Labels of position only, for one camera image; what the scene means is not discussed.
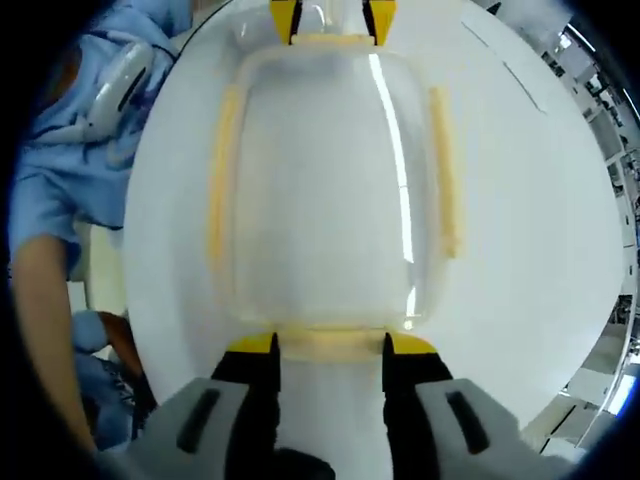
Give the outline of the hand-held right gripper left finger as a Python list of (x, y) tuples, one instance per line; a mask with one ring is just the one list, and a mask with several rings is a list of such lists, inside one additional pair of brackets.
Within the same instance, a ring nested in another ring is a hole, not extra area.
[(127, 448), (129, 479), (270, 479), (280, 420), (276, 333), (232, 343), (148, 418)]

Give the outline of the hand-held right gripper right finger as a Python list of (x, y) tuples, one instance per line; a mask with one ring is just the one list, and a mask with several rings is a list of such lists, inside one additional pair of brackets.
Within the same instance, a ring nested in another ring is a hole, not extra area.
[(428, 342), (385, 335), (382, 390), (394, 479), (545, 477), (515, 417), (473, 382), (453, 378)]

